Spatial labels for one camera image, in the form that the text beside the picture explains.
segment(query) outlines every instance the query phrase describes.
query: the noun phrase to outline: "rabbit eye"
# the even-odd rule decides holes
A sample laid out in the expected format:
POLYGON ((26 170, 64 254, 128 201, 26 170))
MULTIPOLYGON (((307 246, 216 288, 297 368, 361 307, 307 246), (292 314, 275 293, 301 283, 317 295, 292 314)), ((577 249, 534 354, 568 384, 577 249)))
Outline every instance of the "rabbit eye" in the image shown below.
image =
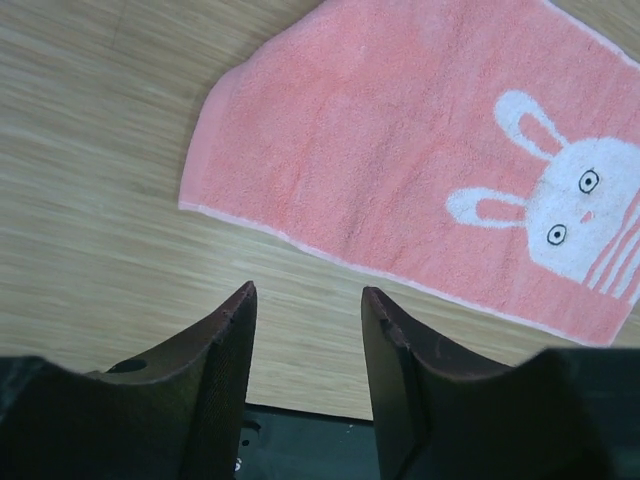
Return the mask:
POLYGON ((567 227, 564 225, 554 225, 547 233, 547 242, 551 245, 560 245, 567 236, 567 227))
POLYGON ((580 191, 582 193, 591 193, 598 183, 600 183, 598 174, 593 170, 587 170, 580 177, 580 191))

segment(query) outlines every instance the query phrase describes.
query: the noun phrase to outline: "bunny print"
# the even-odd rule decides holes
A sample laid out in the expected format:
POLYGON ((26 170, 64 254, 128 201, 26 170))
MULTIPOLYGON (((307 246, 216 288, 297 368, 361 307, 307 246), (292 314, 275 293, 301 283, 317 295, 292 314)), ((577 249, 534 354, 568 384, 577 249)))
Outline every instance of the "bunny print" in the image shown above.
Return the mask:
POLYGON ((548 165, 530 198, 481 186, 456 190, 447 209, 460 224, 524 228, 531 259, 563 277, 631 303, 640 296, 640 147, 613 137, 570 143, 527 93, 510 90, 497 101, 495 120, 506 136, 548 165), (520 127, 531 115, 561 146, 545 151, 520 127), (515 205, 523 220, 481 218, 483 200, 515 205))

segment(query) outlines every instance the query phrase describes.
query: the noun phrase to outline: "pink towel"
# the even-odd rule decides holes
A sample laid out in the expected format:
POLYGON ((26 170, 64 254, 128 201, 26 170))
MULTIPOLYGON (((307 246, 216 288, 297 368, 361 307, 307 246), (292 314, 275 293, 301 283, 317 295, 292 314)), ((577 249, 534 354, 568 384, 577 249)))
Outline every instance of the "pink towel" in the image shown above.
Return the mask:
POLYGON ((180 207, 584 344, 640 296, 640 68, 544 0, 327 0, 206 100, 180 207))

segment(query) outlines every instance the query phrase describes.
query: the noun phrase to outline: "black plastic part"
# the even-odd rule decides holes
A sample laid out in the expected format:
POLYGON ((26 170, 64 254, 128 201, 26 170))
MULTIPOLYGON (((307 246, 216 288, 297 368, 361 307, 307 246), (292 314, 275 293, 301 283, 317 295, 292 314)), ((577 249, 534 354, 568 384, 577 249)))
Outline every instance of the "black plastic part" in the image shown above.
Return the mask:
POLYGON ((256 308, 247 283, 107 373, 0 358, 0 478, 233 478, 256 308))
POLYGON ((365 289, 382 480, 640 478, 640 350, 547 349, 510 368, 365 289))
POLYGON ((378 480, 372 422, 247 405, 237 480, 378 480))

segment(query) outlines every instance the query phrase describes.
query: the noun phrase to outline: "wooden floor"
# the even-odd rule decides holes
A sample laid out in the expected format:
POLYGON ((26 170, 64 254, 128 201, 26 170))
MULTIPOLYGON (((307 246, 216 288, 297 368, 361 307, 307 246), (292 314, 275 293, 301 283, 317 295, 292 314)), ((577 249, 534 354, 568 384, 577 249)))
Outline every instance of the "wooden floor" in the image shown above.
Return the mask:
MULTIPOLYGON (((364 285, 495 359, 568 342, 179 212, 186 149, 216 79, 318 0, 2 0, 0 354, 104 369, 255 280, 249 400, 370 416, 364 285)), ((640 59, 638 0, 564 8, 640 59)), ((640 346, 640 309, 619 336, 640 346)))

